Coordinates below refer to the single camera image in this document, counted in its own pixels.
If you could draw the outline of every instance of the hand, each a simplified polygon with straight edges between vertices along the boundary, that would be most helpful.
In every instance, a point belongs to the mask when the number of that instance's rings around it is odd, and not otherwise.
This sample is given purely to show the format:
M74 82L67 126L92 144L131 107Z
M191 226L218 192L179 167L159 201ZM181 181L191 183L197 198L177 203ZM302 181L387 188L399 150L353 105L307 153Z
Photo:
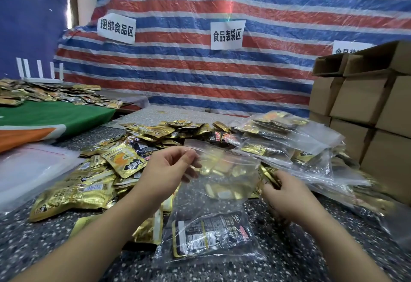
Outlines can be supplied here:
M188 176L197 178L190 165L200 168L198 154L182 146L169 147L151 155L135 189L144 191L151 200L160 203L167 200L181 181L190 182Z
M308 231L319 219L331 216L305 183L282 170L277 171L276 175L281 180L281 190L267 183L263 188L263 197L282 217Z

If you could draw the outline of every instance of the right hand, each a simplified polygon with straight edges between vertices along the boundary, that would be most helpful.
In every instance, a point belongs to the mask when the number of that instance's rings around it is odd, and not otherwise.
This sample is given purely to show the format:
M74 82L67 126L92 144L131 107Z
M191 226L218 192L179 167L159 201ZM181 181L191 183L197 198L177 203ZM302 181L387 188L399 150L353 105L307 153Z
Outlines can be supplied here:
M331 216L305 183L282 170L277 171L276 175L281 180L281 189L276 190L267 183L263 188L263 197L281 217L308 231L307 228L316 221Z

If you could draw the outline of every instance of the green cloth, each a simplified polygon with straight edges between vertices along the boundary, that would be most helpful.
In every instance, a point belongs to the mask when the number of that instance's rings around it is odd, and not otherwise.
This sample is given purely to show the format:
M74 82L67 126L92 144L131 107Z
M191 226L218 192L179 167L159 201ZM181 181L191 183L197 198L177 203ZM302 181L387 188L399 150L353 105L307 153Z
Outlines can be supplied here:
M69 102L25 101L19 107L0 107L1 126L46 126L64 124L63 136L74 136L107 123L115 109Z

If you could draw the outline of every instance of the forearm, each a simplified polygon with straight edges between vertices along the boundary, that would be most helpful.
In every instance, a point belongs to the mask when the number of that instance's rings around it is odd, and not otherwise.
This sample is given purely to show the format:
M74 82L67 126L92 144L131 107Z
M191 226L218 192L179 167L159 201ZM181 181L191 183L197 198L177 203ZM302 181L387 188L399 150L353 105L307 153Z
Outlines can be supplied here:
M157 209L137 188L16 281L97 281L139 225Z
M316 240L337 282L389 282L374 260L331 215L306 229Z

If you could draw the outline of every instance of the white router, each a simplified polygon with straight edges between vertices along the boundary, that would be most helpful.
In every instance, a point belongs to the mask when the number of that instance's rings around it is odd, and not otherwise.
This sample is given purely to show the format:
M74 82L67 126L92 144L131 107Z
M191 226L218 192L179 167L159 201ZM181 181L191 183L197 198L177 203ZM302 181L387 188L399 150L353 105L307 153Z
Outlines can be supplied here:
M23 59L24 71L23 71L23 63L21 62L21 58L17 57L16 61L17 61L18 73L19 73L21 79L26 81L26 82L61 84L64 81L63 63L61 63L61 62L59 64L59 78L55 78L54 63L53 62L50 62L50 75L51 75L51 78L45 78L43 76L43 67L42 67L42 62L40 60L37 60L37 69L39 71L39 77L31 77L30 68L29 68L27 59Z

